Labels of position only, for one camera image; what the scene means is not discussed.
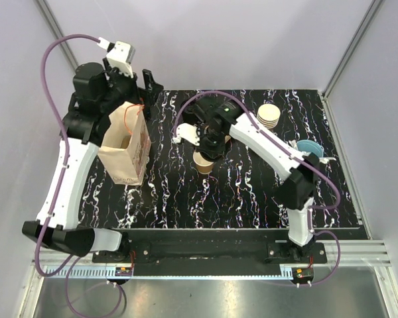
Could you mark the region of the single paper coffee cup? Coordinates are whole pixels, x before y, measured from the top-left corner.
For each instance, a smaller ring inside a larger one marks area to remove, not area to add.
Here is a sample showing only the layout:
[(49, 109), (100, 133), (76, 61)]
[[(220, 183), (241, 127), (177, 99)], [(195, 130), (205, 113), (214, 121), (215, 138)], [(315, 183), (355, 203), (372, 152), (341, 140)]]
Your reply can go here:
[(206, 175), (211, 173), (214, 167), (213, 162), (207, 161), (199, 152), (194, 152), (192, 158), (200, 174)]

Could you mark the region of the cardboard cup carrier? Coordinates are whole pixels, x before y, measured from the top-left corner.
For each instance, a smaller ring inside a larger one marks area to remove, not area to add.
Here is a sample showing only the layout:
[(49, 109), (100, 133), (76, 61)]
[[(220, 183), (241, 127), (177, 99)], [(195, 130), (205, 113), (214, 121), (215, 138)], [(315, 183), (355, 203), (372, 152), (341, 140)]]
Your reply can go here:
[(121, 148), (122, 148), (122, 149), (128, 148), (130, 141), (131, 141), (131, 136), (126, 136), (126, 137), (121, 141)]

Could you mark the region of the paper takeout bag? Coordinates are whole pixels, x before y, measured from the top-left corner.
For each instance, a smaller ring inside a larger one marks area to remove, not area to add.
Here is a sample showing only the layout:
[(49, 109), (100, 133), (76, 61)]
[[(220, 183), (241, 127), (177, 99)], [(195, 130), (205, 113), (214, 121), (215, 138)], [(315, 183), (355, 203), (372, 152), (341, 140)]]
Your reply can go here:
[[(98, 156), (117, 185), (140, 186), (143, 183), (151, 149), (143, 108), (140, 104), (126, 102), (109, 116), (111, 124)], [(122, 149), (121, 141), (126, 136), (131, 136), (131, 141), (128, 148)]]

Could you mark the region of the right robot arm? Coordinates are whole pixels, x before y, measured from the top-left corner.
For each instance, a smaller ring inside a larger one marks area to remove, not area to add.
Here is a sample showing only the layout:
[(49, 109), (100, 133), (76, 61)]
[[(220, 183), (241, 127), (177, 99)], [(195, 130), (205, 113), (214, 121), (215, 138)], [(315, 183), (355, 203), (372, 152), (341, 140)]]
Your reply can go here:
[(298, 263), (309, 258), (312, 230), (308, 215), (314, 203), (318, 157), (304, 156), (291, 148), (233, 101), (219, 103), (215, 97), (200, 97), (188, 106), (188, 113), (201, 125), (195, 147), (204, 159), (215, 162), (224, 156), (226, 137), (230, 136), (272, 167), (283, 181), (274, 198), (287, 210), (288, 238), (292, 242), (288, 245), (288, 255)]

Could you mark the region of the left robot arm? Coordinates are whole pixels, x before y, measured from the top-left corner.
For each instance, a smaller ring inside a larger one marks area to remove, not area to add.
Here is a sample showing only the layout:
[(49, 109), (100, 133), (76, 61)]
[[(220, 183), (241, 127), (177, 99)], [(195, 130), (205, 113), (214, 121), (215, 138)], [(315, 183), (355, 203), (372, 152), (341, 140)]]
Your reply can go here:
[(130, 246), (122, 233), (79, 227), (78, 213), (90, 167), (111, 125), (111, 113), (125, 102), (150, 109), (163, 90), (150, 70), (142, 73), (145, 86), (140, 88), (136, 76), (125, 76), (108, 62), (89, 62), (76, 69), (48, 195), (36, 219), (22, 227), (22, 233), (39, 246), (76, 256), (106, 251), (115, 262), (129, 257)]

